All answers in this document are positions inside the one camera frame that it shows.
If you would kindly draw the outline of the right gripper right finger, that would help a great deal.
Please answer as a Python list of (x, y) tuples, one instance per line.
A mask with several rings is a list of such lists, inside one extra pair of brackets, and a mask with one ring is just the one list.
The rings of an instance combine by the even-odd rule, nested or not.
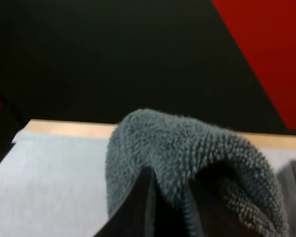
[(240, 228), (215, 195), (184, 189), (184, 220), (190, 237), (238, 237)]

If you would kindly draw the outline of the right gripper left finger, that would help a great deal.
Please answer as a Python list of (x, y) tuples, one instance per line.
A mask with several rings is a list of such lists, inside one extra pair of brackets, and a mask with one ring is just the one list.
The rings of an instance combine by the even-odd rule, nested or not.
[(150, 167), (141, 170), (131, 192), (97, 237), (153, 237), (156, 185)]

